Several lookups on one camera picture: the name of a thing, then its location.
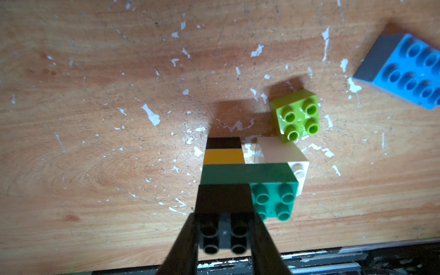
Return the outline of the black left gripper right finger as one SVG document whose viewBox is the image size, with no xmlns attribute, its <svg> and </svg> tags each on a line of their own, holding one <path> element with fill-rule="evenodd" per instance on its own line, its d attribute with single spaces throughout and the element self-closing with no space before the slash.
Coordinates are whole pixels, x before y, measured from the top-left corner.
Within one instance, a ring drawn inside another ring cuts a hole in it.
<svg viewBox="0 0 440 275">
<path fill-rule="evenodd" d="M 254 275 L 291 275 L 261 217 L 253 213 L 249 222 Z"/>
</svg>

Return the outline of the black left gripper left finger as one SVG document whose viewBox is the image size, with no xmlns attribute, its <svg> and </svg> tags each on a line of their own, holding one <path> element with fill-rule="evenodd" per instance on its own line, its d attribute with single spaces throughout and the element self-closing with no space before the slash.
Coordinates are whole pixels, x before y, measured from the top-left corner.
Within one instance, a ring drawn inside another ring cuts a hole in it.
<svg viewBox="0 0 440 275">
<path fill-rule="evenodd" d="M 198 238 L 197 221 L 191 213 L 157 275 L 196 275 Z"/>
</svg>

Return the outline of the black lego brick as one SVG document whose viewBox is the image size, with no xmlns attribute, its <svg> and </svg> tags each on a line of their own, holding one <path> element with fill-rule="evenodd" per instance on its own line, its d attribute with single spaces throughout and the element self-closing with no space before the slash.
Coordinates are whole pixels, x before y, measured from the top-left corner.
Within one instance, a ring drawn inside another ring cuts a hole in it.
<svg viewBox="0 0 440 275">
<path fill-rule="evenodd" d="M 222 249 L 244 254 L 249 221 L 254 212 L 248 184 L 202 184 L 198 188 L 195 217 L 199 247 L 206 254 Z"/>
</svg>

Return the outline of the dark green lego brick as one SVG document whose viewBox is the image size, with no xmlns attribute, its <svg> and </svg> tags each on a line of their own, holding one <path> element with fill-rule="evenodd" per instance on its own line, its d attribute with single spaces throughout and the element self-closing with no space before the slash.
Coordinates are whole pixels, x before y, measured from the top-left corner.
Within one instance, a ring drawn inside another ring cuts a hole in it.
<svg viewBox="0 0 440 275">
<path fill-rule="evenodd" d="M 201 184 L 248 184 L 263 221 L 289 221 L 299 181 L 287 163 L 204 165 Z"/>
</svg>

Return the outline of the white lego brick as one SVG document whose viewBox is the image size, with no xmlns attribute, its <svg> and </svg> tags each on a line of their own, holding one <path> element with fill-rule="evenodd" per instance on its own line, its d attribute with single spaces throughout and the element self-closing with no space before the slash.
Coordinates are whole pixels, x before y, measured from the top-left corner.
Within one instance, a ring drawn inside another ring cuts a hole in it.
<svg viewBox="0 0 440 275">
<path fill-rule="evenodd" d="M 255 155 L 256 163 L 287 163 L 296 179 L 299 187 L 296 196 L 302 194 L 305 179 L 309 168 L 309 160 L 293 142 L 283 143 L 279 137 L 258 137 Z"/>
</svg>

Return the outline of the yellow lego brick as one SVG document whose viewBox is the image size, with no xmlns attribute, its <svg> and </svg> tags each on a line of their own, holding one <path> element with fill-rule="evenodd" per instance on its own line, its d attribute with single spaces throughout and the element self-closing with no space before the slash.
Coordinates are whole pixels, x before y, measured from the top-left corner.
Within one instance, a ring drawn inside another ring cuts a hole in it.
<svg viewBox="0 0 440 275">
<path fill-rule="evenodd" d="M 234 165 L 244 163 L 244 155 L 242 149 L 239 148 L 207 149 L 203 160 L 203 165 Z"/>
</svg>

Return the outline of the lime lego brick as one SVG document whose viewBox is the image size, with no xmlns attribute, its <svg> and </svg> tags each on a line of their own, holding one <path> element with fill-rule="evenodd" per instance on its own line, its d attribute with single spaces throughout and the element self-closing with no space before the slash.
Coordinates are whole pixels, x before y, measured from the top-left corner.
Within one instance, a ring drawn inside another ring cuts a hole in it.
<svg viewBox="0 0 440 275">
<path fill-rule="evenodd" d="M 277 135 L 284 142 L 295 142 L 319 133 L 317 95 L 301 89 L 269 103 Z"/>
</svg>

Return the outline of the blue long lego brick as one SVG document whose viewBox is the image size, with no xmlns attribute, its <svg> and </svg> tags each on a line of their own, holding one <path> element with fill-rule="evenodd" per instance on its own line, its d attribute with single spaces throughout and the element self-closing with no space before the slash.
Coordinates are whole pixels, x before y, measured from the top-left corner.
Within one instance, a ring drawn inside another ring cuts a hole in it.
<svg viewBox="0 0 440 275">
<path fill-rule="evenodd" d="M 440 51 L 408 33 L 381 35 L 354 79 L 434 110 L 440 106 Z"/>
</svg>

